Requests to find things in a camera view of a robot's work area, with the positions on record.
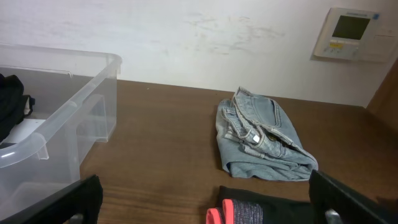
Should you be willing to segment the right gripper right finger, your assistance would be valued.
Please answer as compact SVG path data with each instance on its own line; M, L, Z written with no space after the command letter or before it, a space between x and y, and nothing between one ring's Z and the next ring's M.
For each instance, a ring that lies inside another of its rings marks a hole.
M397 223L396 214L321 171L312 171L309 184L315 223Z

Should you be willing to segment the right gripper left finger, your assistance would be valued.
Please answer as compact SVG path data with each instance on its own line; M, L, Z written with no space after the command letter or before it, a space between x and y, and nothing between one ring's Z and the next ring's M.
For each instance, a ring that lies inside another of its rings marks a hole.
M75 215L77 222L95 224L102 203L100 178L92 175L2 220L1 224L65 223Z

